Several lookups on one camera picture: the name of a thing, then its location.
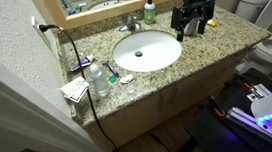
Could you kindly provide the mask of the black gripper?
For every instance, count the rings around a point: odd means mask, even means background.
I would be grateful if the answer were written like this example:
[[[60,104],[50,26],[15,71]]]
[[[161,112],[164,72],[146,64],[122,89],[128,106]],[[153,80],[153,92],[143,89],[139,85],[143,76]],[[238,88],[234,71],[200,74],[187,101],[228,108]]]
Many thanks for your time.
[[[214,16],[215,0],[191,3],[188,6],[174,7],[172,11],[171,28],[176,29],[178,42],[184,40],[185,26],[193,19],[198,19],[198,34],[204,34],[207,21]]]

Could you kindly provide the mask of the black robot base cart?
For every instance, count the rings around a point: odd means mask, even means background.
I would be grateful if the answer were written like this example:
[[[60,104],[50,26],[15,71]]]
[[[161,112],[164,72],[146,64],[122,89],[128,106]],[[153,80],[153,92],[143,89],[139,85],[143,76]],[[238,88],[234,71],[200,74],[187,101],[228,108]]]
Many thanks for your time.
[[[215,97],[224,117],[209,104],[186,131],[205,152],[272,152],[272,79],[257,69],[238,74]]]

